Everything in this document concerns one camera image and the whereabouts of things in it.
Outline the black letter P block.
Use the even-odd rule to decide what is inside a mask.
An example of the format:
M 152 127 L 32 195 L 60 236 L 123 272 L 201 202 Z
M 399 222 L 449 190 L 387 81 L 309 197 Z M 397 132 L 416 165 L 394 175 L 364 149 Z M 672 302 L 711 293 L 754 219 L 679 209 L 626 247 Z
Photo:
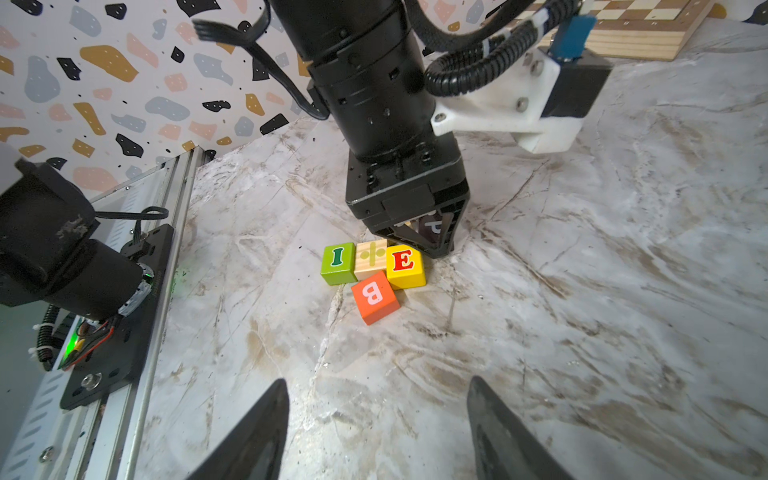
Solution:
M 437 212 L 430 212 L 422 215 L 412 222 L 412 226 L 417 233 L 431 244 L 439 244 L 442 238 L 442 215 Z

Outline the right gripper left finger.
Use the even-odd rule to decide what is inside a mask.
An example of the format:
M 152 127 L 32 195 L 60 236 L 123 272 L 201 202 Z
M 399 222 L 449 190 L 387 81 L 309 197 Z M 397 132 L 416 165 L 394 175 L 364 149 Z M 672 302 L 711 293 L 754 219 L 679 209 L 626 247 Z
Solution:
M 286 381 L 275 380 L 188 479 L 277 479 L 289 406 Z

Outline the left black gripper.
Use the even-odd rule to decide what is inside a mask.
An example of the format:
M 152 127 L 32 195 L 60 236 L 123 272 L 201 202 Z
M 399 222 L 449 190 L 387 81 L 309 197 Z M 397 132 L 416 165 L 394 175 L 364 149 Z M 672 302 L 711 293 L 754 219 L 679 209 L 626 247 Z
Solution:
M 416 248 L 432 259 L 447 256 L 468 205 L 470 189 L 458 142 L 445 134 L 414 144 L 378 163 L 348 156 L 345 201 L 368 230 Z M 412 226 L 422 215 L 442 215 L 442 238 L 426 242 Z

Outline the yellow letter E block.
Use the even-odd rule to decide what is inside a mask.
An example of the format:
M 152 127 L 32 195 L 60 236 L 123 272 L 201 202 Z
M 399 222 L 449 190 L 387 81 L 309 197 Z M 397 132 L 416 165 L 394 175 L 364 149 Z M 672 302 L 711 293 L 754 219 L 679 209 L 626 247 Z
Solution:
M 408 245 L 386 249 L 386 276 L 394 290 L 423 287 L 427 284 L 421 253 Z

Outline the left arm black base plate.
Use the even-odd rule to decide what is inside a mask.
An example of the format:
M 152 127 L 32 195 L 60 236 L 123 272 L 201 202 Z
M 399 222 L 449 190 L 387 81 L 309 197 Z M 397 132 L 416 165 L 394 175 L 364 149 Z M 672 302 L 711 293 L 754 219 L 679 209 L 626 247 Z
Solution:
M 128 242 L 122 247 L 122 254 L 152 270 L 149 293 L 128 316 L 112 321 L 106 327 L 106 340 L 69 370 L 70 377 L 59 402 L 61 409 L 69 411 L 101 400 L 140 377 L 174 236 L 174 228 L 164 224 L 149 232 L 140 245 Z

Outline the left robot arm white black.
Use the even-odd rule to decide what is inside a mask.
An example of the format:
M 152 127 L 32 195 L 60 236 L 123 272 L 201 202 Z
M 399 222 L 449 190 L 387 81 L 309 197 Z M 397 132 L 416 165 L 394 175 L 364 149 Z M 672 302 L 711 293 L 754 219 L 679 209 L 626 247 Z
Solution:
M 558 122 L 544 108 L 558 64 L 541 38 L 581 10 L 508 1 L 452 34 L 417 1 L 269 1 L 248 28 L 195 19 L 197 37 L 244 49 L 348 147 L 345 201 L 377 236 L 448 255 L 470 191 L 459 131 L 516 134 L 526 148 Z

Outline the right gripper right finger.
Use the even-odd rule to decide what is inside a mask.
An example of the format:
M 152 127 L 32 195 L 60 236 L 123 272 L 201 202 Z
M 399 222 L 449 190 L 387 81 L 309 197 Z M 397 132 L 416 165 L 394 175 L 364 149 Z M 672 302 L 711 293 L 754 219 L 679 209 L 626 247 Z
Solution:
M 572 479 L 479 376 L 470 381 L 467 411 L 478 478 Z

